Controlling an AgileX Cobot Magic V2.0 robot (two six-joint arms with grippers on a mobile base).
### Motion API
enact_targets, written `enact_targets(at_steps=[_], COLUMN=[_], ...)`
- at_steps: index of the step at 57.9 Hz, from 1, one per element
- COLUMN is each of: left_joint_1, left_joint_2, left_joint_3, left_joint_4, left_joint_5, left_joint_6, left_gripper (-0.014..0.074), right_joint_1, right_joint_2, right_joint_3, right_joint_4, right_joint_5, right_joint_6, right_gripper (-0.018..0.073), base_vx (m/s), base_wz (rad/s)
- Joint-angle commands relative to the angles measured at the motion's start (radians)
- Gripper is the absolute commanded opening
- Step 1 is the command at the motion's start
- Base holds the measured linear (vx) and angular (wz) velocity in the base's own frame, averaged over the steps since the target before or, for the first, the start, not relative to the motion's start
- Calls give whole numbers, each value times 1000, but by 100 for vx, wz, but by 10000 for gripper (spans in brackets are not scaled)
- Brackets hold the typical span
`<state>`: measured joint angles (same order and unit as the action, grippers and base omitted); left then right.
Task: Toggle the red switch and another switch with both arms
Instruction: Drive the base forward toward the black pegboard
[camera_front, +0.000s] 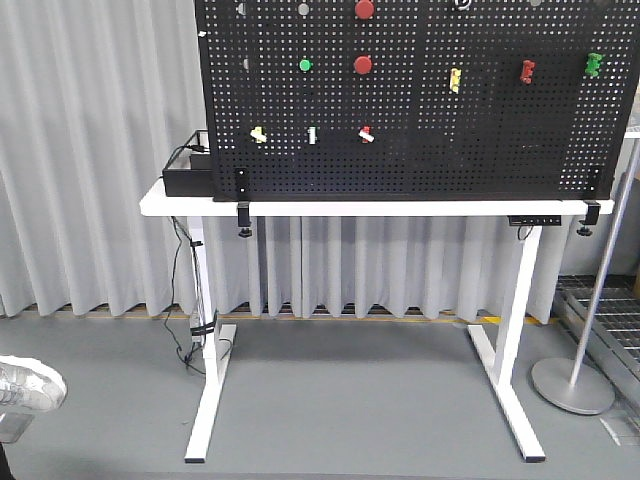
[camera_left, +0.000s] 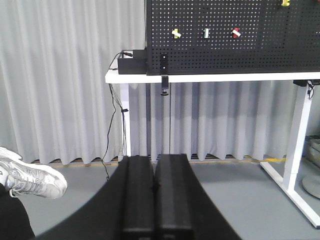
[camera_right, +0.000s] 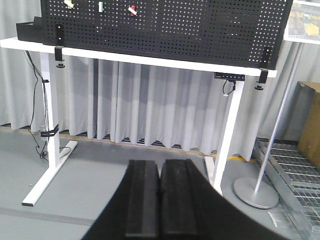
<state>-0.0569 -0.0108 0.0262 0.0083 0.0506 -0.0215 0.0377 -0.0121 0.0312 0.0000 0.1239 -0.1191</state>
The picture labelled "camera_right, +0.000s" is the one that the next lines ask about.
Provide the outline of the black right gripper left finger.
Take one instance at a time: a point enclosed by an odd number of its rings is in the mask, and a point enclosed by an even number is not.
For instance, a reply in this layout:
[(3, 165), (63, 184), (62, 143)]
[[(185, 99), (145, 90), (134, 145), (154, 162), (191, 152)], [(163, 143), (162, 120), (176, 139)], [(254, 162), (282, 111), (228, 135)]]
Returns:
[(134, 160), (128, 212), (124, 235), (126, 238), (159, 237), (159, 172), (151, 160)]

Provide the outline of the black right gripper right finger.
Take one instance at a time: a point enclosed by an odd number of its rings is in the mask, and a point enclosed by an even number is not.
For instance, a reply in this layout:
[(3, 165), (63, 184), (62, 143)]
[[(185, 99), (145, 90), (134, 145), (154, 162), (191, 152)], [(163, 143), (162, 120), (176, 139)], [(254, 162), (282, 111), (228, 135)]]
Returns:
[(161, 236), (199, 237), (191, 175), (185, 160), (165, 161), (161, 170), (160, 193)]

